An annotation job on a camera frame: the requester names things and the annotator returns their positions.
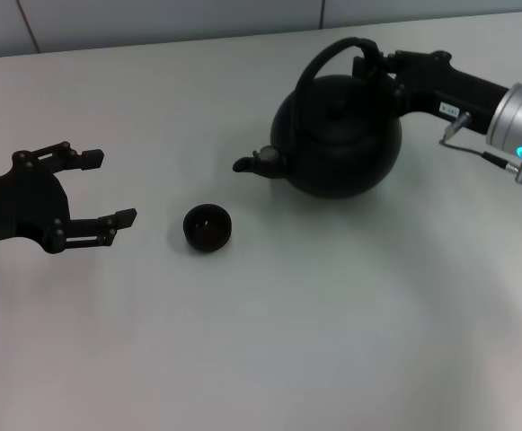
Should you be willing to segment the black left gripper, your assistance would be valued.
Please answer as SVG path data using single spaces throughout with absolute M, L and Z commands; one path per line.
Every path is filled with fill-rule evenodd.
M 110 247 L 119 230 L 131 227 L 135 208 L 97 218 L 72 219 L 68 200 L 55 173 L 99 169 L 104 152 L 78 153 L 67 142 L 12 156 L 12 167 L 0 176 L 0 241 L 26 238 L 45 252 Z

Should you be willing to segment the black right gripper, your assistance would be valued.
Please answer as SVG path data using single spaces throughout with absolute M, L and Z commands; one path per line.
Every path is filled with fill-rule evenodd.
M 397 97 L 398 113 L 422 112 L 452 121 L 469 113 L 468 128 L 485 135 L 507 87 L 454 69 L 448 52 L 397 50 L 379 57 L 354 57 L 352 76 L 370 92 Z M 396 72 L 396 78 L 387 72 Z

